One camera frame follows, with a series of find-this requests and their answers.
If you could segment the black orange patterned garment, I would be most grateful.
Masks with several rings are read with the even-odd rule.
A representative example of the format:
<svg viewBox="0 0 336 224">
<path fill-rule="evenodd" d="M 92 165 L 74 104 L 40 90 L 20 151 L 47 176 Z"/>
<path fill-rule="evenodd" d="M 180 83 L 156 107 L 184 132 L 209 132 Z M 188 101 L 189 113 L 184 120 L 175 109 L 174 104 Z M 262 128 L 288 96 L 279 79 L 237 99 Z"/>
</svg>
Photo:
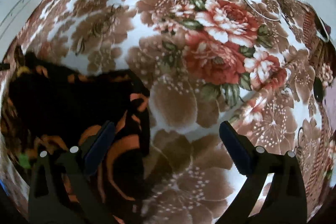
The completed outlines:
<svg viewBox="0 0 336 224">
<path fill-rule="evenodd" d="M 143 158 L 149 153 L 149 91 L 129 70 L 84 76 L 15 50 L 2 101 L 7 154 L 29 186 L 39 154 L 88 144 L 107 122 L 115 139 L 88 184 L 115 223 L 141 223 Z M 27 200 L 29 221 L 29 196 Z"/>
</svg>

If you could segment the brown floral fleece blanket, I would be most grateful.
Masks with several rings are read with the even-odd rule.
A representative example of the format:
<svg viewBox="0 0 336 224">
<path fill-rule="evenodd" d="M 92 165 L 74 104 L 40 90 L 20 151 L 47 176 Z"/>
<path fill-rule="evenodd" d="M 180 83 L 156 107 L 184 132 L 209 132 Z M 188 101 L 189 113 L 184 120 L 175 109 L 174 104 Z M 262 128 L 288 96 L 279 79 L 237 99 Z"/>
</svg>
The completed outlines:
<svg viewBox="0 0 336 224">
<path fill-rule="evenodd" d="M 42 0 L 15 50 L 84 76 L 129 70 L 149 91 L 141 223 L 218 223 L 246 181 L 219 136 L 294 152 L 307 222 L 335 184 L 335 46 L 299 0 Z M 29 186 L 1 133 L 3 219 L 29 223 Z"/>
</svg>

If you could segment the white headboard panel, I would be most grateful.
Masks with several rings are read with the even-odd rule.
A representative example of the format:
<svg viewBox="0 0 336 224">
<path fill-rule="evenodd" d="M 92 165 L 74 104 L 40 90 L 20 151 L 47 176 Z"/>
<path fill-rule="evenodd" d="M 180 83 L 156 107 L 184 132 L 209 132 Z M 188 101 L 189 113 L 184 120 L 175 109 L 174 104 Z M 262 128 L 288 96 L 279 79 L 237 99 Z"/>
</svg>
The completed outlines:
<svg viewBox="0 0 336 224">
<path fill-rule="evenodd" d="M 1 45 L 10 44 L 42 0 L 19 0 L 1 22 Z"/>
</svg>

